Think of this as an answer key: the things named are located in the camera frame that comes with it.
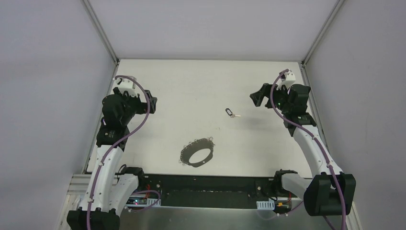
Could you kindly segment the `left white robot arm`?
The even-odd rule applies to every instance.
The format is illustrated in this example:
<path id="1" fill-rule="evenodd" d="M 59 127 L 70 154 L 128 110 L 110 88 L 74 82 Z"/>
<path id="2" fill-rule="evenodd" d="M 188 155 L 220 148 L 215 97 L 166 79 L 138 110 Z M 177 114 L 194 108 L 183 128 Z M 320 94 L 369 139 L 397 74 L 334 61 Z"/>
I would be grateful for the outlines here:
<path id="1" fill-rule="evenodd" d="M 156 110 L 157 98 L 149 90 L 143 90 L 143 95 L 145 102 L 134 89 L 115 87 L 112 94 L 103 98 L 94 169 L 83 200 L 67 216 L 72 230 L 119 229 L 120 215 L 131 193 L 145 190 L 144 172 L 137 167 L 125 167 L 117 184 L 113 184 L 131 134 L 129 122 L 134 115 L 150 115 Z"/>

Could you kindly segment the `key with black tag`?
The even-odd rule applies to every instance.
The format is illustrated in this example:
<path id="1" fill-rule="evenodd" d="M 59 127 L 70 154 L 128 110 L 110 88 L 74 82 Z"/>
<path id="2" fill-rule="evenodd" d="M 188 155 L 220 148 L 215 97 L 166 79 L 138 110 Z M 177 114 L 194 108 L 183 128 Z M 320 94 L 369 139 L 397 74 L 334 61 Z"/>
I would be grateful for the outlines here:
<path id="1" fill-rule="evenodd" d="M 225 111 L 226 111 L 227 115 L 228 115 L 230 118 L 241 117 L 240 115 L 236 115 L 235 113 L 233 113 L 233 112 L 231 111 L 231 109 L 229 109 L 229 108 L 226 108 Z"/>

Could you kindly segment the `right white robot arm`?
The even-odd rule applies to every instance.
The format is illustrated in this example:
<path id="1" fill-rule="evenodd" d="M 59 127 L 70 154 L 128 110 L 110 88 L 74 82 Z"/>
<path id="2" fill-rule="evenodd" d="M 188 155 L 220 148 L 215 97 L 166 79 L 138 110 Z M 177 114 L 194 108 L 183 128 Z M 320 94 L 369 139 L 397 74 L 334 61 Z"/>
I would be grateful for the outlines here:
<path id="1" fill-rule="evenodd" d="M 344 173 L 332 159 L 319 136 L 313 117 L 307 112 L 311 88 L 301 84 L 286 86 L 265 83 L 249 97 L 256 107 L 267 98 L 266 108 L 273 109 L 282 117 L 284 126 L 302 150 L 311 169 L 308 181 L 292 170 L 279 170 L 272 182 L 277 196 L 293 193 L 303 200 L 310 216 L 348 215 L 356 188 L 356 180 Z"/>

